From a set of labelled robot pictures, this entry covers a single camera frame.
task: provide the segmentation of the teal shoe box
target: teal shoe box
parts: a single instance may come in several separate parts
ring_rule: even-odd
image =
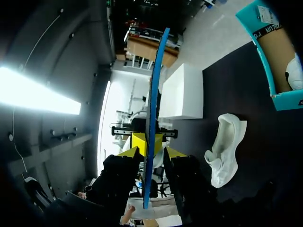
[[[286,67],[294,58],[295,50],[268,6],[256,0],[236,17],[257,47],[276,110],[303,108],[303,89],[292,90],[285,77]]]

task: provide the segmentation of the blue board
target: blue board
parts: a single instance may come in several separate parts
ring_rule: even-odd
[[[155,151],[155,135],[156,135],[156,109],[158,98],[158,87],[161,72],[162,59],[165,51],[165,44],[169,36],[169,28],[166,28],[156,55],[155,65],[151,75],[151,84],[149,92],[149,102],[147,105],[145,136],[147,141],[147,156],[144,158],[144,185],[143,185],[143,208],[148,208],[148,202],[151,192],[152,182],[152,164]]]

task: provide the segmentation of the ceiling light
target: ceiling light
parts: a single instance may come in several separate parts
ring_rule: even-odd
[[[0,103],[76,115],[81,108],[80,103],[4,67],[0,68]]]

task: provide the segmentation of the white floor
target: white floor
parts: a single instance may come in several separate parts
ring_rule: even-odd
[[[183,63],[202,70],[251,41],[235,14],[253,0],[228,0],[225,4],[200,10],[184,32],[184,43],[177,61],[164,70],[163,83]]]

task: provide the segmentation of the person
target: person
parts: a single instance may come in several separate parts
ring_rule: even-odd
[[[73,194],[78,195],[79,197],[86,199],[86,193],[81,191],[73,192]]]

